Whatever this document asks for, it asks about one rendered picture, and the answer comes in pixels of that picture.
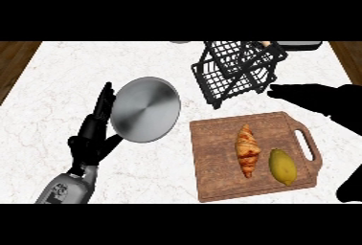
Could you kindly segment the dark grey appliance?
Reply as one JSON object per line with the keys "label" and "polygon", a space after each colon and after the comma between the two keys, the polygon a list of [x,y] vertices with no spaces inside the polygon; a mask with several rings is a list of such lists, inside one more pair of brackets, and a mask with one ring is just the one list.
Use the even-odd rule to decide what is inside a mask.
{"label": "dark grey appliance", "polygon": [[279,41],[279,46],[285,51],[313,51],[319,48],[321,41]]}

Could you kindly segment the yellow lemon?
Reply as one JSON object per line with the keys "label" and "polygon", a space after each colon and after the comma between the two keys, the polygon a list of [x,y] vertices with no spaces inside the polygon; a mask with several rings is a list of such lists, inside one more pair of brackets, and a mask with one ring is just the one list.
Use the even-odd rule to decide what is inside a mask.
{"label": "yellow lemon", "polygon": [[271,152],[269,168],[275,179],[290,186],[297,179],[297,167],[288,154],[278,148]]}

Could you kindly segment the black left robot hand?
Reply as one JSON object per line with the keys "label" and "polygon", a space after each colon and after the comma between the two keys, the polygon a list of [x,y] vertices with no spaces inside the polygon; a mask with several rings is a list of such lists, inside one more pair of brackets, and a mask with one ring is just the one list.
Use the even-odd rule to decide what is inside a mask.
{"label": "black left robot hand", "polygon": [[93,113],[83,120],[79,135],[68,139],[73,155],[73,167],[68,172],[79,176],[84,175],[87,166],[99,165],[123,140],[117,134],[107,137],[114,102],[115,90],[108,82],[98,97]]}

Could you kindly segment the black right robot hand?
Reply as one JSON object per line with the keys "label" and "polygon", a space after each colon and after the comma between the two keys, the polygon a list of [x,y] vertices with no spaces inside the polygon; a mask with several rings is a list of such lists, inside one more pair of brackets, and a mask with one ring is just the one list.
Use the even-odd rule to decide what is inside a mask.
{"label": "black right robot hand", "polygon": [[[362,86],[344,84],[339,88],[321,84],[272,84],[268,96],[321,113],[362,137]],[[362,202],[362,164],[340,185],[336,195],[346,203]]]}

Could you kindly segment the golden brown croissant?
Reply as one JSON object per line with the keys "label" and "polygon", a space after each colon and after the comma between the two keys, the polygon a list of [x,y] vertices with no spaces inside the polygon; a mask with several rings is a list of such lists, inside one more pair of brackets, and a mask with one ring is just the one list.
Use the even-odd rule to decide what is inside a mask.
{"label": "golden brown croissant", "polygon": [[238,133],[235,149],[244,176],[245,178],[250,178],[256,169],[256,163],[262,149],[257,145],[257,141],[253,137],[253,133],[247,124],[243,126]]}

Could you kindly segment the round silver metal plate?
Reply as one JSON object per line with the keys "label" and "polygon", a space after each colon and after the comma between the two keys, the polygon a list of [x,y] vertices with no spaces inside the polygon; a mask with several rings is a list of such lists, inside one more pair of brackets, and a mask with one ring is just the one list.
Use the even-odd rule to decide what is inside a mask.
{"label": "round silver metal plate", "polygon": [[111,123],[120,137],[135,143],[149,143],[173,129],[182,111],[182,100],[172,83],[144,77],[118,90]]}

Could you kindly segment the brown wooden cutting board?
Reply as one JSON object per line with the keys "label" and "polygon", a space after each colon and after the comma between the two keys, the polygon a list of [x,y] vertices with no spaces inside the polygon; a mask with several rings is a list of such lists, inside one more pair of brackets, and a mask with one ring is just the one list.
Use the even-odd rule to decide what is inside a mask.
{"label": "brown wooden cutting board", "polygon": [[[262,148],[250,178],[243,174],[235,149],[238,132],[245,124]],[[189,129],[201,202],[316,186],[321,154],[309,129],[285,112],[194,121]],[[269,155],[274,148],[282,149],[296,163],[297,179],[290,186],[271,173]]]}

